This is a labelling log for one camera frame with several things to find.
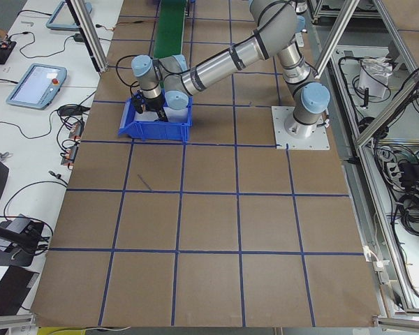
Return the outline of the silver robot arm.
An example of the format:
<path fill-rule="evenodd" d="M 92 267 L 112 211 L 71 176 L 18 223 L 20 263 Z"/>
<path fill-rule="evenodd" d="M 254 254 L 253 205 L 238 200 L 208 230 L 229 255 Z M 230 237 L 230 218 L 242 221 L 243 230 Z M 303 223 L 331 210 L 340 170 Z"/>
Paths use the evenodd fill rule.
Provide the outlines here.
<path fill-rule="evenodd" d="M 181 54 L 162 59 L 145 54 L 133 58 L 131 67 L 140 93 L 161 121 L 168 119 L 164 105 L 182 110 L 190 97 L 213 84 L 257 61 L 278 57 L 295 101 L 292 114 L 285 119 L 285 131 L 297 139 L 313 135 L 330 102 L 330 92 L 315 81 L 312 69 L 299 51 L 295 35 L 303 27 L 302 17 L 297 15 L 292 1 L 250 1 L 249 10 L 257 25 L 250 37 L 192 68 L 186 68 Z"/>

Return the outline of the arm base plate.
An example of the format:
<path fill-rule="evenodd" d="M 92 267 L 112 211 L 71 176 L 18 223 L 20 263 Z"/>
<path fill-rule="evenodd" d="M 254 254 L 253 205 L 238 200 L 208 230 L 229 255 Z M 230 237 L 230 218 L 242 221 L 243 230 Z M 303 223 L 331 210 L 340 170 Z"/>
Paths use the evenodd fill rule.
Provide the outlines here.
<path fill-rule="evenodd" d="M 299 124 L 293 115 L 293 106 L 272 106 L 275 147 L 287 150 L 326 151 L 330 149 L 328 135 L 319 118 L 315 124 Z"/>

